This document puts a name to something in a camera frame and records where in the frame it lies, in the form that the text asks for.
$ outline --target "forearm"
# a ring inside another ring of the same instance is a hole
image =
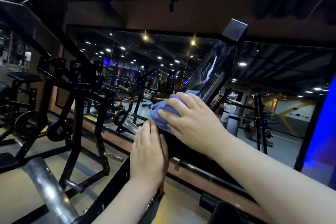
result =
[[[277,223],[332,223],[336,192],[225,134],[213,159],[218,162]]]
[[[130,180],[93,224],[136,224],[153,199],[157,189]]]

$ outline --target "right hand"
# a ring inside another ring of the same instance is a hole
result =
[[[170,98],[167,104],[173,107],[181,117],[159,110],[158,114],[168,122],[173,134],[190,148],[213,157],[218,145],[229,132],[223,127],[217,116],[194,94],[177,93],[187,106],[176,98]]]

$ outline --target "left hand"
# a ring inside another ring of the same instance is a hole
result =
[[[168,170],[168,147],[153,120],[138,127],[130,156],[131,180],[154,190],[164,181]]]

